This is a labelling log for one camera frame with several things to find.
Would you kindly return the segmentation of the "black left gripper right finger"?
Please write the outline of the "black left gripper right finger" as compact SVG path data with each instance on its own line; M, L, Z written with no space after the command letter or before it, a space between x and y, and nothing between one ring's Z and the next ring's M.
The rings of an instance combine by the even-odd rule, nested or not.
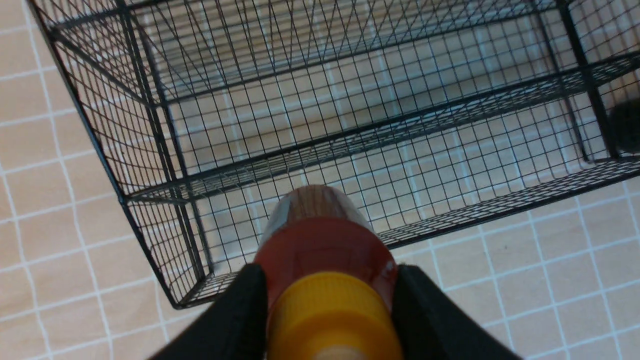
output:
M401 264L391 318L405 360L519 360L416 265Z

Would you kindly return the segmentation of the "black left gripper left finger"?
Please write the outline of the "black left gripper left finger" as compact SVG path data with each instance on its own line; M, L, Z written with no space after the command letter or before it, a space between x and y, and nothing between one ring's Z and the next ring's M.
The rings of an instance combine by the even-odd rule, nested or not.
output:
M214 303L152 360L263 360L268 290L260 265L245 265Z

